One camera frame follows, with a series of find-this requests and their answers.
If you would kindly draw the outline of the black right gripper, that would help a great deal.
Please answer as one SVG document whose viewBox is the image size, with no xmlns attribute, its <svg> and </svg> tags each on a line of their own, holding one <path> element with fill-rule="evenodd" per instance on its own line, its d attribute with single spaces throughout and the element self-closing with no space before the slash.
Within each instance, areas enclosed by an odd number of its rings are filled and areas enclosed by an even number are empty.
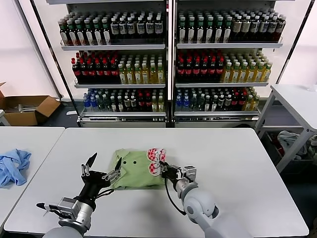
<svg viewBox="0 0 317 238">
<path fill-rule="evenodd" d="M 175 165 L 170 165 L 165 161 L 160 161 L 161 173 L 163 179 L 168 179 L 170 181 L 177 181 L 184 178 L 182 169 Z"/>
</svg>

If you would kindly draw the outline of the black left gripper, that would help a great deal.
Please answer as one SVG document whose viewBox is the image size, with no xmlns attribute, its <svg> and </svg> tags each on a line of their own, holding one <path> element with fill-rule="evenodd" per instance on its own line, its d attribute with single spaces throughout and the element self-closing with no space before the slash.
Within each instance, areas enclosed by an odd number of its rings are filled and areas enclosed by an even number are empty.
<svg viewBox="0 0 317 238">
<path fill-rule="evenodd" d="M 82 181 L 84 187 L 79 195 L 74 197 L 75 200 L 85 203 L 89 206 L 96 206 L 96 199 L 101 189 L 110 187 L 121 176 L 122 158 L 117 161 L 113 170 L 109 173 L 90 171 L 96 157 L 97 152 L 92 155 L 85 164 L 81 164 Z"/>
</svg>

